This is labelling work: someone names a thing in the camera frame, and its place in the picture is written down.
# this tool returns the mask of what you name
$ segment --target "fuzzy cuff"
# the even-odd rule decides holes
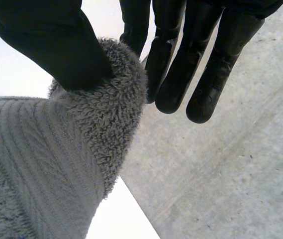
[[[112,190],[146,103],[147,77],[138,57],[112,39],[99,40],[114,79],[93,91],[66,92],[55,80],[51,100],[61,100],[74,115],[81,134],[104,178],[105,195]]]

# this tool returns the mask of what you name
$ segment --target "gray fleece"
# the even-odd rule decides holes
[[[146,75],[101,39],[116,78],[49,99],[0,97],[0,238],[85,238],[112,190],[146,101]]]

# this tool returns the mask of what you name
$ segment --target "gloved hand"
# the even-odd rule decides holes
[[[0,37],[64,89],[91,90],[114,75],[81,5],[82,0],[0,0]]]
[[[148,34],[151,0],[120,0],[125,23],[120,40],[140,55]],[[153,0],[156,36],[148,55],[148,103],[174,113],[180,106],[218,20],[217,39],[187,107],[196,123],[208,121],[243,47],[283,0]],[[176,47],[186,5],[183,38]]]

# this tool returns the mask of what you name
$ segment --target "concrete floor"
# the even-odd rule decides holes
[[[121,177],[162,239],[283,239],[283,6],[194,124],[185,109],[212,46],[175,114],[145,108]]]

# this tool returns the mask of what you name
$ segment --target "black leather glove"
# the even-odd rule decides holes
[[[113,77],[81,0],[0,0],[0,37],[66,90]]]
[[[208,121],[243,47],[274,13],[283,0],[153,0],[156,36],[148,55],[148,103],[174,113],[180,106],[220,20],[217,39],[205,71],[187,107],[187,117],[196,123]],[[124,33],[121,40],[140,55],[145,44],[150,0],[120,0]],[[186,5],[183,38],[176,47]]]

